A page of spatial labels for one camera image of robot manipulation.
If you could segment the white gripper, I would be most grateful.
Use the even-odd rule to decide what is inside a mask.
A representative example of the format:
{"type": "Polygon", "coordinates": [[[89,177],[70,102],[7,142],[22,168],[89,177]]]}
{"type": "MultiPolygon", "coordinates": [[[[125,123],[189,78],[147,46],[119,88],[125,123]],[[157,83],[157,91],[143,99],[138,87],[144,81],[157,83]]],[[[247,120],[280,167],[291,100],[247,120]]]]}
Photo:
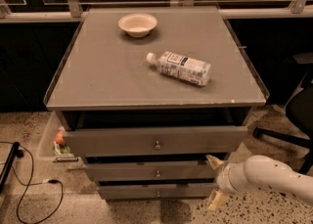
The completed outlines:
{"type": "Polygon", "coordinates": [[[213,190],[208,198],[210,211],[215,211],[229,200],[231,194],[241,193],[246,185],[244,164],[229,163],[218,157],[206,155],[211,168],[217,171],[216,183],[219,190],[213,190]]]}

